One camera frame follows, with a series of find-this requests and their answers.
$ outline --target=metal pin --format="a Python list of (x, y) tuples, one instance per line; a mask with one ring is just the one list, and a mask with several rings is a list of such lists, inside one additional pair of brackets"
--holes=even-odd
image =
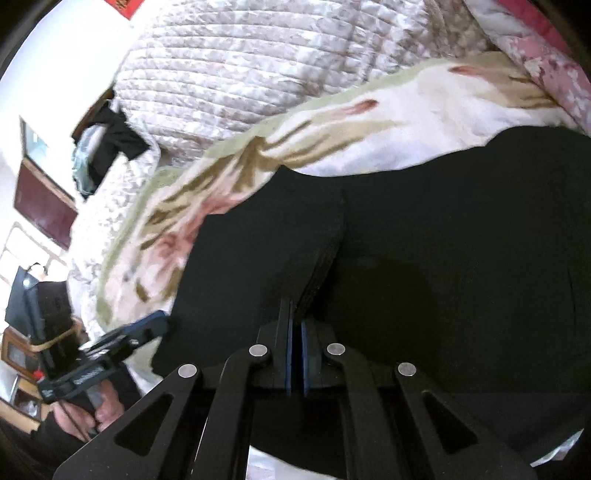
[(197, 373), (197, 367), (192, 364), (184, 364), (178, 368), (178, 374), (183, 378), (191, 378)]
[(326, 347), (326, 351), (331, 355), (343, 355), (345, 353), (345, 346), (341, 343), (331, 343)]
[(265, 345), (261, 345), (260, 343), (252, 345), (252, 347), (248, 349), (248, 353), (250, 353), (252, 356), (263, 356), (267, 352), (267, 347)]
[(398, 372), (400, 375), (404, 375), (405, 377), (412, 377), (415, 373), (417, 373), (417, 367), (413, 364), (409, 364), (408, 362), (402, 362), (398, 366)]

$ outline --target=red banner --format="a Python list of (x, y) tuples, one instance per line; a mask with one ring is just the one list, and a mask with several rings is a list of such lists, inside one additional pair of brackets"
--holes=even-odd
[(144, 0), (105, 0), (129, 20)]

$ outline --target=floral blanket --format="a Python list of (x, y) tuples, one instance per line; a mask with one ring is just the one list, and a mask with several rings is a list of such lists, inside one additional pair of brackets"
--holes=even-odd
[[(309, 101), (209, 148), (185, 170), (161, 170), (143, 189), (103, 264), (98, 320), (105, 330), (169, 310), (193, 243), (280, 165), (315, 176), (399, 170), (482, 145), (518, 125), (576, 124), (506, 55), (429, 60)], [(132, 366), (148, 383), (156, 348)]]

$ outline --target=white wall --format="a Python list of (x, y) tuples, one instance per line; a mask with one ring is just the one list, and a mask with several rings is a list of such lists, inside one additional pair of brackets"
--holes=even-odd
[(8, 238), (10, 227), (15, 222), (14, 189), (17, 178), (2, 158), (0, 152), (0, 251)]
[(165, 0), (145, 0), (132, 21), (101, 0), (62, 0), (25, 40), (0, 80), (0, 149), (20, 165), (21, 116), (47, 143), (70, 180), (70, 134), (108, 88), (129, 50)]

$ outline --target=person's hand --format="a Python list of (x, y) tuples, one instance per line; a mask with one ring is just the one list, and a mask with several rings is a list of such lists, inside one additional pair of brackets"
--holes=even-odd
[(90, 441), (88, 429), (95, 427), (96, 422), (86, 410), (68, 402), (59, 402), (53, 404), (53, 414), (57, 424), (64, 432), (83, 442)]
[(71, 403), (55, 403), (53, 411), (60, 428), (83, 442), (89, 442), (88, 429), (97, 427), (98, 431), (102, 432), (123, 415), (125, 407), (119, 401), (119, 395), (111, 382), (104, 380), (100, 384), (100, 394), (103, 397), (103, 403), (96, 409), (95, 418), (86, 410)]
[(117, 390), (108, 380), (103, 380), (100, 384), (100, 394), (103, 397), (103, 403), (96, 409), (95, 418), (99, 424), (98, 431), (102, 432), (124, 414), (125, 407), (119, 401)]

